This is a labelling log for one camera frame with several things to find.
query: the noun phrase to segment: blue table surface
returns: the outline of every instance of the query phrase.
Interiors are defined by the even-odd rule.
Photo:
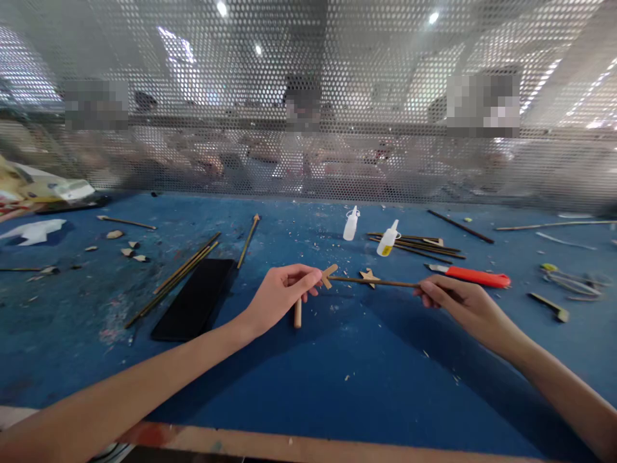
[[[45,407],[173,347],[149,338],[172,297],[137,332],[123,330],[123,324],[216,231],[221,232],[220,245],[210,257],[239,258],[255,213],[262,220],[217,325],[247,306],[273,266],[302,262],[326,268],[337,263],[338,275],[346,271],[357,277],[358,271],[369,267],[381,279],[408,282],[430,275],[422,264],[437,262],[401,250],[380,257],[377,243],[367,239],[366,232],[383,232],[399,219],[398,228],[405,234],[442,237],[447,246],[462,249],[468,259],[455,264],[509,275],[511,289],[488,292],[502,296],[496,301],[525,333],[617,404],[615,289],[609,288],[599,302],[572,302],[538,272],[539,264],[551,262],[579,275],[617,275],[617,248],[610,242],[617,233],[608,226],[544,230],[598,248],[589,251],[547,241],[535,230],[492,230],[493,225],[563,220],[548,213],[495,206],[459,206],[451,212],[446,206],[434,207],[459,221],[473,218],[468,225],[493,237],[496,243],[491,245],[424,208],[372,204],[360,206],[356,238],[347,242],[342,232],[350,206],[134,195],[103,210],[0,224],[4,233],[29,222],[67,220],[47,243],[27,247],[16,246],[15,239],[1,243],[2,267],[54,264],[62,272],[34,282],[26,282],[28,273],[0,274],[0,404]],[[102,213],[159,228],[102,222],[96,219]],[[126,236],[105,239],[116,229]],[[123,257],[120,249],[128,240],[140,241],[141,252],[152,262]],[[98,250],[84,252],[88,246]],[[72,264],[82,268],[70,269]],[[300,330],[293,328],[290,313],[148,419],[438,449],[593,459],[531,385],[447,313],[424,309],[404,288],[333,285],[304,305]],[[526,296],[530,291],[570,310],[569,323],[557,323],[548,308]]]

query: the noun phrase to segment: red utility knife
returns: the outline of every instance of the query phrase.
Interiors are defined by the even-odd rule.
[[[460,267],[446,267],[432,264],[424,264],[433,271],[444,273],[448,277],[458,278],[459,280],[471,281],[484,286],[505,288],[510,286],[510,277],[508,275],[493,275],[492,273],[480,272],[478,270],[464,269]]]

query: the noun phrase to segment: perforated metal screen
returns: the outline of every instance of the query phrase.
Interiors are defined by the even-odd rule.
[[[599,210],[615,24],[614,0],[4,0],[0,149],[99,188]],[[483,75],[520,83],[517,138],[448,136],[448,78]],[[73,81],[126,85],[83,113],[126,127],[75,130]]]

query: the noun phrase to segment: person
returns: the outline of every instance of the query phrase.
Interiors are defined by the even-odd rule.
[[[0,433],[0,461],[83,462],[188,383],[263,335],[298,298],[317,296],[321,271],[272,268],[229,323],[83,389]],[[443,307],[475,339],[517,368],[604,462],[617,462],[617,411],[527,337],[478,285],[433,275],[413,293]],[[173,371],[174,374],[161,374]]]

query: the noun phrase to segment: glue bottle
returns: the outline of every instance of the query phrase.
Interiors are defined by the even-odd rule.
[[[384,235],[381,237],[379,246],[377,246],[377,254],[386,257],[390,255],[392,247],[394,247],[394,241],[400,238],[400,233],[397,232],[398,220],[394,221],[391,228],[388,228]]]
[[[358,225],[358,217],[360,217],[360,211],[358,211],[358,206],[354,206],[353,210],[347,213],[347,223],[343,232],[344,240],[351,241],[353,239],[355,227]]]

